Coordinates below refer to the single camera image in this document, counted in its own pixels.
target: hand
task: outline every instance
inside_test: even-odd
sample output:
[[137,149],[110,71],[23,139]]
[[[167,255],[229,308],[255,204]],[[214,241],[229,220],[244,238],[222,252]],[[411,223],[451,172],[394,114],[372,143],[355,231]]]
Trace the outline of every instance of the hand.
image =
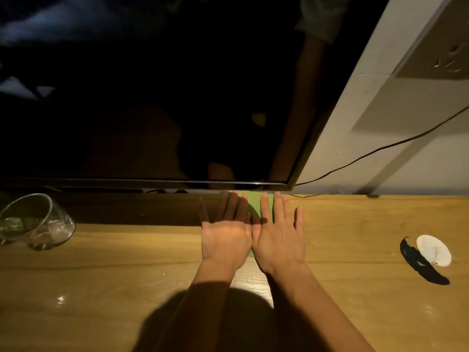
[[252,250],[261,270],[276,275],[285,269],[305,263],[306,247],[303,237],[303,210],[296,210],[296,228],[290,201],[276,192],[273,197],[275,223],[269,208],[267,194],[261,197],[262,225],[258,216],[253,217]]
[[214,223],[210,223],[203,200],[200,201],[199,209],[203,260],[225,265],[233,270],[233,274],[244,264],[252,247],[246,194],[241,197],[235,216],[237,201],[237,192],[224,192]]

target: green sticky note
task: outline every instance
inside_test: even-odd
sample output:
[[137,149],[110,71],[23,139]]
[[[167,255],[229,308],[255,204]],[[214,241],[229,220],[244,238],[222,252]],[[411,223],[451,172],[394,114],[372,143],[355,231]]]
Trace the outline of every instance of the green sticky note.
[[[241,197],[244,193],[248,194],[249,211],[251,215],[257,213],[261,217],[261,196],[263,193],[255,191],[239,191],[238,196]],[[273,212],[273,194],[269,194],[269,207]],[[254,257],[252,250],[249,252],[250,257]]]

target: person's left hand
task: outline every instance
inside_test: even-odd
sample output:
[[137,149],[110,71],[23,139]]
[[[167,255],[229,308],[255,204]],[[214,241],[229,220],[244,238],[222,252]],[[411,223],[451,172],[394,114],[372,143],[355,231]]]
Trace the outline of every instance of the person's left hand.
[[199,207],[203,260],[225,265],[233,273],[244,264],[252,247],[251,218],[246,194],[241,197],[235,216],[237,201],[237,192],[224,192],[214,223],[210,223],[202,199]]

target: black television screen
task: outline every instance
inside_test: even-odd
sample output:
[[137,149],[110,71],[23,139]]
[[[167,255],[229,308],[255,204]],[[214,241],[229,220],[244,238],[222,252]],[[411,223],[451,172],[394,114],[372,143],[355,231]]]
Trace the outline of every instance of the black television screen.
[[1,0],[0,184],[291,189],[386,3]]

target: person's right arm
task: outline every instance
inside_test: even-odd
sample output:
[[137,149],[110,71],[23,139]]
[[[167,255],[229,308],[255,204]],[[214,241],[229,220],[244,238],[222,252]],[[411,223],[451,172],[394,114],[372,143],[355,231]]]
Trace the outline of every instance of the person's right arm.
[[321,287],[305,263],[303,211],[274,195],[275,222],[267,195],[261,198],[262,224],[255,218],[252,249],[261,270],[270,274],[285,299],[306,319],[311,330],[331,352],[373,352],[373,348]]

